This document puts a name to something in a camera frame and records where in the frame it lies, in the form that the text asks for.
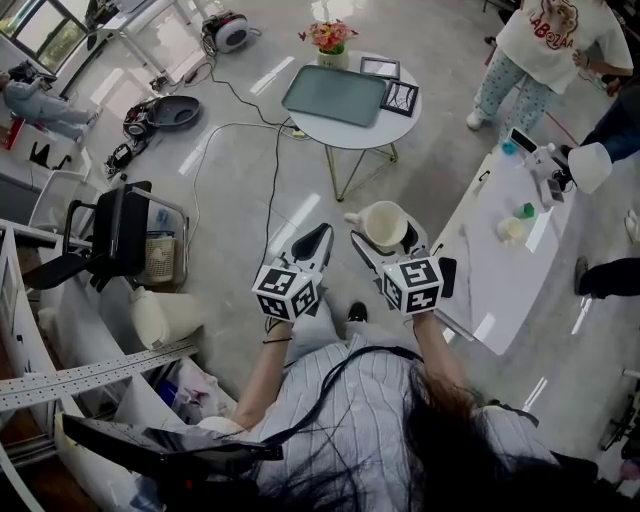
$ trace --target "white pants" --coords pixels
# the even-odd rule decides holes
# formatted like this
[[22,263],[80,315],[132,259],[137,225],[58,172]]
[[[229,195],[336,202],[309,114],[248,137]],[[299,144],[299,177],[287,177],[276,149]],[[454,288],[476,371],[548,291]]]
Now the white pants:
[[82,126],[95,114],[91,110],[76,110],[66,101],[51,98],[42,105],[38,121],[43,123],[49,130],[77,139],[82,135]]
[[500,142],[506,140],[514,126],[529,133],[549,109],[557,94],[531,77],[524,69],[496,48],[484,80],[474,99],[473,111],[483,121],[490,121],[500,104],[520,80],[524,79],[516,103],[500,129]]
[[[367,322],[348,322],[347,343],[353,339],[356,333],[362,335],[369,345],[395,347],[398,345],[406,346],[407,343],[406,340],[400,340],[398,336],[391,334],[379,325]],[[293,325],[293,341],[289,345],[286,364],[291,364],[332,343],[344,343],[344,341],[338,337],[331,320],[329,306],[323,300],[318,305],[316,316],[302,315]]]

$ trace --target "pink flowers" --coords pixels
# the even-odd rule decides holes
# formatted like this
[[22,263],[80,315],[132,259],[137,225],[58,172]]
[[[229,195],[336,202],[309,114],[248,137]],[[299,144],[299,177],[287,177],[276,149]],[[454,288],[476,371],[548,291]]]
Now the pink flowers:
[[306,32],[298,34],[300,39],[305,41],[307,36],[311,38],[311,43],[317,46],[322,53],[340,54],[344,51],[344,43],[358,33],[345,25],[342,21],[327,23],[314,23]]

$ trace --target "hand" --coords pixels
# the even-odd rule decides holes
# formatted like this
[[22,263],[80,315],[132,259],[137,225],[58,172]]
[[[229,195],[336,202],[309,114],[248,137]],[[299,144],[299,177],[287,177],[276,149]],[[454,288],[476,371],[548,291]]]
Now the hand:
[[622,83],[619,78],[616,78],[613,82],[609,82],[607,85],[607,94],[612,98],[618,94],[618,91],[622,87]]
[[576,65],[576,67],[589,69],[589,57],[587,57],[580,50],[577,50],[573,53],[573,63]]

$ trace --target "sneaker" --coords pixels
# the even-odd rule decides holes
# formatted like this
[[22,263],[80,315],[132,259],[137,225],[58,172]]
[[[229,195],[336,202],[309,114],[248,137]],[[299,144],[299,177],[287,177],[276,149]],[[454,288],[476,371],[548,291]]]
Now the sneaker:
[[624,227],[627,229],[627,234],[632,244],[640,242],[640,228],[638,227],[638,217],[627,217],[624,219]]
[[87,126],[89,128],[93,128],[93,125],[96,124],[96,121],[98,120],[98,117],[100,117],[100,114],[102,114],[102,107],[98,107],[94,114],[91,116],[91,119],[87,121]]
[[469,130],[473,130],[474,132],[478,131],[482,128],[482,123],[482,119],[480,119],[475,112],[471,112],[471,114],[467,116],[467,128],[469,128]]
[[349,308],[349,314],[347,315],[348,322],[366,322],[368,318],[367,306],[362,302],[354,302]]
[[565,157],[565,158],[569,158],[569,153],[571,152],[573,148],[571,146],[567,146],[566,144],[563,144],[562,146],[560,146],[560,154]]
[[576,261],[576,268],[573,272],[573,291],[576,295],[584,295],[580,293],[580,281],[589,270],[589,262],[584,256],[580,256]]

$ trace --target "white t-shirt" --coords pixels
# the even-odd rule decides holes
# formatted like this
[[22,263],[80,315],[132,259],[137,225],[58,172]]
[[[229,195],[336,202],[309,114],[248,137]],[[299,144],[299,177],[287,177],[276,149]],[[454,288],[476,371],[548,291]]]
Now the white t-shirt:
[[573,53],[595,42],[607,64],[633,68],[622,28],[600,0],[524,0],[497,37],[507,57],[558,94],[578,74]]

